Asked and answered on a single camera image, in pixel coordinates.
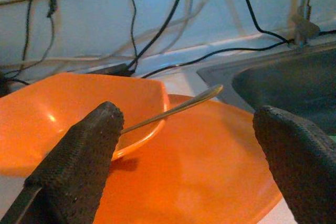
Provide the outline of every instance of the sink basin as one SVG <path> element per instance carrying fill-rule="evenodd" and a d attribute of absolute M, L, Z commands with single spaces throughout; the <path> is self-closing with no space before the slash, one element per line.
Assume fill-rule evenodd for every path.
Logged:
<path fill-rule="evenodd" d="M 308 47 L 301 52 L 227 63 L 198 72 L 209 84 L 222 83 L 220 99 L 254 112 L 268 104 L 336 134 L 336 49 Z"/>

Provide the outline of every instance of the spoon handle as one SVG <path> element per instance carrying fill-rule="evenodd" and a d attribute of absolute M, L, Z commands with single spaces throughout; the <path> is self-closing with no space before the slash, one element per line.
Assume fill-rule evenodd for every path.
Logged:
<path fill-rule="evenodd" d="M 204 92 L 202 92 L 201 94 L 191 98 L 190 100 L 184 102 L 184 103 L 181 103 L 180 105 L 170 109 L 170 110 L 167 110 L 159 115 L 156 115 L 152 118 L 149 118 L 141 123 L 138 123 L 136 125 L 133 125 L 131 127 L 128 127 L 126 129 L 123 129 L 121 131 L 121 134 L 124 134 L 126 132 L 129 132 L 129 131 L 132 131 L 132 130 L 135 130 L 139 127 L 142 127 L 144 125 L 147 125 L 149 123 L 152 123 L 152 122 L 155 122 L 157 120 L 160 120 L 160 119 L 163 119 L 169 115 L 172 115 L 172 114 L 176 114 L 176 113 L 179 113 L 181 111 L 184 111 L 184 110 L 187 110 L 193 106 L 196 106 L 202 102 L 205 102 L 213 97 L 215 97 L 216 95 L 218 95 L 221 91 L 223 90 L 223 85 L 215 85 L 207 90 L 205 90 Z"/>

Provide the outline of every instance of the orange plastic dish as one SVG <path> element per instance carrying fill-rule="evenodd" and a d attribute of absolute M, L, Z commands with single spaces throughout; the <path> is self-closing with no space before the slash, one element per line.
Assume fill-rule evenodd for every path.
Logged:
<path fill-rule="evenodd" d="M 73 124 L 104 101 L 121 109 L 124 127 L 169 109 L 159 81 L 73 73 L 49 77 L 0 99 L 0 174 L 29 175 Z M 163 124 L 122 135 L 113 159 L 133 152 Z"/>
<path fill-rule="evenodd" d="M 170 95 L 172 107 L 189 97 Z M 112 162 L 94 224 L 257 223 L 281 199 L 252 115 L 207 101 Z"/>

